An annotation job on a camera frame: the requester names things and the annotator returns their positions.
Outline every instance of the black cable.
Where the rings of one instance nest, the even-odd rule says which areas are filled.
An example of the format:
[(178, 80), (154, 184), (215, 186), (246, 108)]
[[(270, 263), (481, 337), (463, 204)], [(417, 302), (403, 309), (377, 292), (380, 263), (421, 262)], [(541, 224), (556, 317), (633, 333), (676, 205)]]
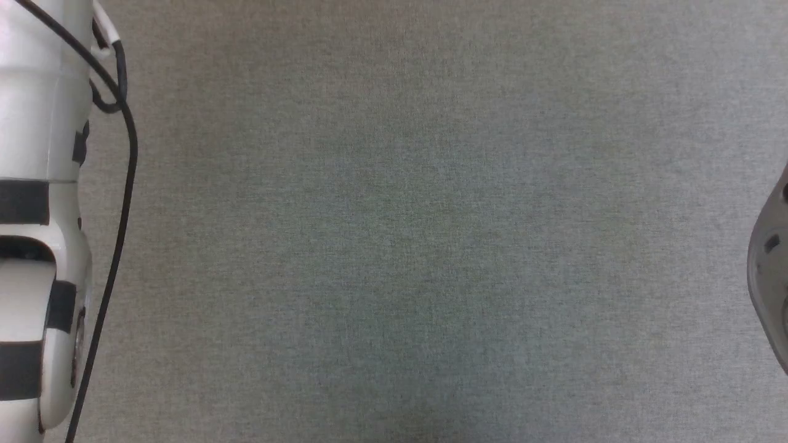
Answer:
[(93, 29), (93, 37), (96, 39), (96, 43), (98, 43), (99, 49), (104, 49), (106, 47), (110, 47), (110, 45), (106, 44), (106, 39), (104, 35), (101, 33), (101, 28), (99, 28), (99, 24), (93, 19), (93, 23), (91, 24), (91, 29)]
[[(123, 50), (123, 43), (120, 40), (112, 43), (112, 48), (115, 49), (115, 58), (117, 59), (117, 86), (121, 91), (123, 98), (128, 94), (128, 74), (126, 73), (126, 52)], [(93, 103), (105, 114), (115, 114), (121, 108), (117, 103), (107, 103), (101, 96), (99, 89), (90, 80), (91, 91), (93, 91)]]
[(14, 0), (20, 6), (25, 8), (28, 12), (33, 14), (36, 18), (42, 21), (49, 29), (60, 36), (71, 48), (73, 48), (92, 68), (98, 76), (104, 81), (106, 86), (112, 92), (117, 100), (117, 105), (123, 113), (123, 119), (128, 130), (128, 172), (126, 173), (126, 185), (123, 194), (123, 204), (121, 208), (121, 220), (117, 229), (117, 239), (115, 242), (115, 251), (112, 255), (112, 262), (110, 264), (110, 272), (107, 275), (106, 286), (104, 287), (104, 294), (102, 296), (101, 306), (98, 309), (96, 318), (96, 326), (93, 330), (93, 339), (91, 340), (91, 347), (87, 353), (87, 361), (85, 362), (85, 371), (82, 375), (82, 382), (80, 383), (80, 390), (76, 395), (76, 403), (74, 404), (74, 412), (71, 416), (71, 423), (69, 424), (69, 431), (66, 434), (65, 442), (73, 443), (76, 436), (76, 428), (80, 424), (80, 416), (82, 414), (82, 407), (85, 403), (85, 396), (87, 395), (87, 387), (90, 384), (91, 373), (95, 363), (96, 354), (99, 350), (99, 339), (101, 338), (102, 328), (104, 326), (104, 319), (106, 318), (107, 309), (110, 306), (110, 298), (112, 296), (112, 289), (115, 285), (117, 277), (117, 269), (121, 264), (121, 255), (123, 254), (123, 243), (126, 237), (126, 229), (128, 227), (128, 213), (131, 210), (132, 192), (134, 190), (134, 176), (137, 169), (137, 151), (138, 140), (137, 130), (134, 125), (134, 117), (132, 110), (129, 109), (125, 98), (121, 94), (117, 84), (115, 84), (112, 76), (104, 69), (101, 63), (96, 60), (91, 54), (89, 49), (80, 43), (67, 29), (63, 28), (52, 16), (44, 12), (40, 7), (31, 0)]

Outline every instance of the white cable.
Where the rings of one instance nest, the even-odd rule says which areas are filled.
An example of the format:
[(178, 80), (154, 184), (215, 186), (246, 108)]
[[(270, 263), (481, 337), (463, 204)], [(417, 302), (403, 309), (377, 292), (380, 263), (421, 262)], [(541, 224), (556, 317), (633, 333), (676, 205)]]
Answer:
[(106, 15), (106, 11), (102, 8), (99, 0), (93, 0), (93, 15), (98, 22), (98, 25), (104, 30), (106, 34), (106, 41), (112, 46), (113, 43), (121, 39), (117, 33), (115, 25), (110, 20), (110, 16)]
[(96, 57), (98, 60), (106, 60), (107, 58), (112, 57), (113, 51), (108, 47), (102, 49), (96, 45), (93, 45), (91, 47), (91, 54), (93, 54), (93, 57)]

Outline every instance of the black band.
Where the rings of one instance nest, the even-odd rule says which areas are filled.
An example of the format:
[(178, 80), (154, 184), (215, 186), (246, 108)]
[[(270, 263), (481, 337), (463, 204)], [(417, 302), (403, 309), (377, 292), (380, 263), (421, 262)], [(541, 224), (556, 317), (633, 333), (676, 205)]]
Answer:
[(49, 183), (0, 180), (0, 225), (49, 225)]
[(46, 314), (47, 329), (58, 329), (65, 333), (71, 333), (75, 305), (76, 286), (67, 281), (55, 280), (50, 291), (49, 312)]
[(71, 160), (77, 162), (82, 166), (87, 157), (87, 136), (84, 132), (78, 132), (74, 136), (74, 152), (71, 154)]
[(0, 401), (41, 396), (42, 341), (0, 343)]

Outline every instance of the gray carpet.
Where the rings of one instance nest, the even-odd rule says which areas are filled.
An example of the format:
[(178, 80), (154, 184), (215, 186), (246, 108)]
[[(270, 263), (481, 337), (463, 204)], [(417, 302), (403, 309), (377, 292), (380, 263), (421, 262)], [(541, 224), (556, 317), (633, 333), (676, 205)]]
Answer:
[(142, 151), (80, 441), (785, 441), (745, 283), (784, 2), (105, 6)]

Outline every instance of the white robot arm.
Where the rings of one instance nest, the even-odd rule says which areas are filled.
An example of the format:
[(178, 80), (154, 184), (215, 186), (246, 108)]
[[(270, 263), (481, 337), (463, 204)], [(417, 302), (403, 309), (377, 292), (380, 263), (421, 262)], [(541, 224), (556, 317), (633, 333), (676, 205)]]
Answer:
[[(91, 298), (77, 181), (96, 92), (84, 56), (22, 3), (0, 0), (0, 443), (41, 442), (68, 416)], [(117, 39), (92, 0), (32, 3), (84, 47), (94, 17)]]

